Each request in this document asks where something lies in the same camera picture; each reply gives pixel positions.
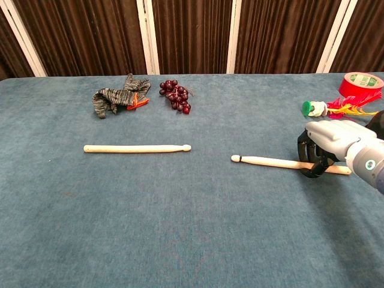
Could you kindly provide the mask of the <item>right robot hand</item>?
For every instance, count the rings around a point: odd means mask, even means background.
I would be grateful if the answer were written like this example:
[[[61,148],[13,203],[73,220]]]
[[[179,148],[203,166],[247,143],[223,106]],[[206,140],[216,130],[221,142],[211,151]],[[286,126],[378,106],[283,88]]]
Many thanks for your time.
[[[298,137],[298,155],[301,161],[312,163],[301,170],[308,178],[318,178],[336,162],[347,167],[367,182],[383,161],[383,140],[377,134],[353,121],[310,121]]]

